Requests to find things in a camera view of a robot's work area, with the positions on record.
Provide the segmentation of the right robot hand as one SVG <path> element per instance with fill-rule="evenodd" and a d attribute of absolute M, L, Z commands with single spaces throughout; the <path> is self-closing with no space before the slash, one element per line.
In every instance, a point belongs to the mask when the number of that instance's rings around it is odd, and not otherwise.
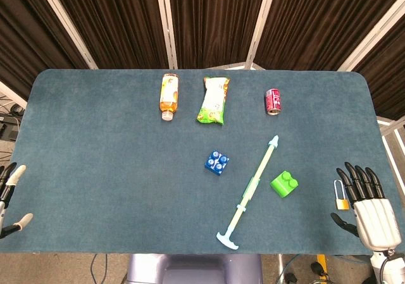
<path fill-rule="evenodd" d="M 401 244 L 399 225 L 388 198 L 375 172 L 369 168 L 345 163 L 346 171 L 337 168 L 337 174 L 349 198 L 356 224 L 350 224 L 336 213 L 331 218 L 341 229 L 358 237 L 373 252 L 391 256 Z"/>

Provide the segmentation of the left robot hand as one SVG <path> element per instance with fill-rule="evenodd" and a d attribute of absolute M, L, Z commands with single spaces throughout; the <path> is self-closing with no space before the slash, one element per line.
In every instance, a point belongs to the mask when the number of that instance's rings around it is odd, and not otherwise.
<path fill-rule="evenodd" d="M 11 163 L 7 167 L 0 166 L 0 240 L 15 232 L 22 231 L 34 217 L 32 213 L 28 213 L 20 221 L 9 226 L 3 226 L 15 187 L 26 170 L 25 165 L 15 168 L 16 163 Z"/>

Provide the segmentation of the green toy building block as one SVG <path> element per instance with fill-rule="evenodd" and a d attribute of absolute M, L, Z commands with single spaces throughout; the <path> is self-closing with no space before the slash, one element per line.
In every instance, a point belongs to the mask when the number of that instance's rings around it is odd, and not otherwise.
<path fill-rule="evenodd" d="M 281 198 L 284 198 L 295 190 L 299 186 L 299 183 L 292 177 L 290 172 L 283 171 L 270 182 L 270 186 Z"/>

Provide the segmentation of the brass padlock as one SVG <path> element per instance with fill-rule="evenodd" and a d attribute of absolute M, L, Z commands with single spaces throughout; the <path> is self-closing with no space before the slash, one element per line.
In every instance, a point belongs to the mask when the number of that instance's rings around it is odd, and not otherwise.
<path fill-rule="evenodd" d="M 344 185 L 341 180 L 333 181 L 333 188 L 335 193 L 335 205 L 339 211 L 348 211 L 350 209 L 349 201 L 346 197 Z"/>

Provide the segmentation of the light blue toy pump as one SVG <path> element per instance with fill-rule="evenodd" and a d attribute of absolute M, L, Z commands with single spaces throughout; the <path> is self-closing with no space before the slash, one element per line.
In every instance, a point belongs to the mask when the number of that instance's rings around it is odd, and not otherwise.
<path fill-rule="evenodd" d="M 240 217 L 246 211 L 247 203 L 252 199 L 259 184 L 261 175 L 263 174 L 273 151 L 278 147 L 278 140 L 279 136 L 275 135 L 269 141 L 268 149 L 266 150 L 254 176 L 250 179 L 249 183 L 247 184 L 247 187 L 242 195 L 242 200 L 239 204 L 237 204 L 235 214 L 232 220 L 230 221 L 230 224 L 228 225 L 226 232 L 223 235 L 220 232 L 216 234 L 216 238 L 218 239 L 218 241 L 220 241 L 225 247 L 228 247 L 229 249 L 237 250 L 239 248 L 238 245 L 236 245 L 230 240 L 230 236 L 234 232 L 235 227 L 237 226 L 237 223 L 240 220 Z"/>

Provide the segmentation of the brown pleated curtain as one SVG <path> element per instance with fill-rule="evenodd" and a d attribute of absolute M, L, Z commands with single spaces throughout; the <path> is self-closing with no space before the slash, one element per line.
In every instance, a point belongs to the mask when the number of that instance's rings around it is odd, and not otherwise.
<path fill-rule="evenodd" d="M 28 99 L 46 69 L 86 69 L 47 0 L 0 0 L 0 81 Z"/>
<path fill-rule="evenodd" d="M 378 41 L 354 68 L 364 76 L 378 116 L 405 115 L 405 16 Z"/>
<path fill-rule="evenodd" d="M 170 0 L 177 63 L 201 69 L 245 62 L 262 0 Z"/>
<path fill-rule="evenodd" d="M 273 0 L 254 62 L 337 70 L 396 0 Z"/>
<path fill-rule="evenodd" d="M 60 0 L 100 69 L 165 69 L 158 0 Z"/>

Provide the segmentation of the red soda can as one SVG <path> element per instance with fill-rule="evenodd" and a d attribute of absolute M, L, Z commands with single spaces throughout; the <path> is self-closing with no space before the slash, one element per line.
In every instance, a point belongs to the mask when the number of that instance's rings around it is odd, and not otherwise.
<path fill-rule="evenodd" d="M 278 115 L 282 110 L 280 91 L 269 89 L 265 93 L 265 107 L 269 115 Z"/>

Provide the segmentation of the blue toy building block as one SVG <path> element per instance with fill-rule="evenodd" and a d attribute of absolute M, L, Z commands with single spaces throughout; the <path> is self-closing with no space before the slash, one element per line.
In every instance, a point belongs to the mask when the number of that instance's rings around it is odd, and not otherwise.
<path fill-rule="evenodd" d="M 210 170 L 216 175 L 221 175 L 225 167 L 229 162 L 229 157 L 219 151 L 213 151 L 208 159 L 206 160 L 204 166 L 206 169 Z"/>

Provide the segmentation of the orange drink bottle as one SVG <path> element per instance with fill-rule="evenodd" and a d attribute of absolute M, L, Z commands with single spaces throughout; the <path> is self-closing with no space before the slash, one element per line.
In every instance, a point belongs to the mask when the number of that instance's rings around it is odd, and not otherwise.
<path fill-rule="evenodd" d="M 161 83 L 161 93 L 159 108 L 161 118 L 165 121 L 171 121 L 178 108 L 178 82 L 179 77 L 174 73 L 163 75 Z"/>

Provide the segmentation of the green white snack bag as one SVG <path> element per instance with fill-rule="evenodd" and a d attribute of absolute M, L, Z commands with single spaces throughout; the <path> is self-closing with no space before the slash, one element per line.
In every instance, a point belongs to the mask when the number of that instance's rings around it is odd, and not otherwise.
<path fill-rule="evenodd" d="M 229 77 L 204 77 L 206 92 L 196 118 L 198 122 L 224 124 L 223 116 L 229 83 Z"/>

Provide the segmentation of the white partition frame post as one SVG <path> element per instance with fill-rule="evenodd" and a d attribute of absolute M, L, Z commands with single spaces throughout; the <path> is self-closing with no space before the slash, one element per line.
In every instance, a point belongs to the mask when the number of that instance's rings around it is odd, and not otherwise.
<path fill-rule="evenodd" d="M 168 66 L 169 69 L 176 70 L 178 68 L 178 62 L 171 13 L 171 2 L 170 0 L 158 0 L 158 4 L 166 46 L 166 54 L 168 58 Z"/>
<path fill-rule="evenodd" d="M 337 71 L 353 71 L 404 15 L 405 0 L 396 0 L 339 66 Z"/>
<path fill-rule="evenodd" d="M 259 10 L 258 18 L 256 20 L 256 25 L 254 28 L 254 33 L 252 35 L 251 45 L 247 54 L 246 62 L 244 65 L 245 70 L 250 70 L 256 56 L 258 45 L 263 34 L 263 29 L 267 21 L 268 14 L 270 12 L 271 4 L 273 0 L 262 0 L 261 7 Z"/>
<path fill-rule="evenodd" d="M 72 19 L 70 18 L 67 10 L 63 6 L 61 0 L 46 0 L 51 9 L 54 11 L 55 15 L 58 17 L 58 20 L 62 24 L 63 28 L 70 36 L 72 42 L 74 43 L 75 47 L 79 51 L 80 55 L 86 62 L 87 66 L 91 70 L 98 70 L 99 67 L 96 64 L 92 54 L 88 50 L 86 43 L 84 42 L 82 36 L 80 35 L 78 29 L 76 28 L 75 24 L 73 23 Z"/>
<path fill-rule="evenodd" d="M 11 88 L 9 88 L 5 83 L 0 80 L 0 92 L 4 94 L 6 97 L 14 101 L 17 105 L 21 106 L 22 108 L 27 108 L 27 101 L 20 97 L 16 92 L 14 92 Z"/>

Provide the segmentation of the white partition foot frame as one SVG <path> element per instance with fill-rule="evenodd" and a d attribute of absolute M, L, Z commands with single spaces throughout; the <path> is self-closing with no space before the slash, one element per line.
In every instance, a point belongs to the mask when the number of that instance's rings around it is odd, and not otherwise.
<path fill-rule="evenodd" d="M 400 129 L 405 126 L 405 115 L 398 120 L 391 120 L 381 116 L 377 116 L 377 123 L 380 127 L 380 132 L 383 137 L 394 134 L 399 147 L 405 157 L 405 132 L 401 135 Z"/>

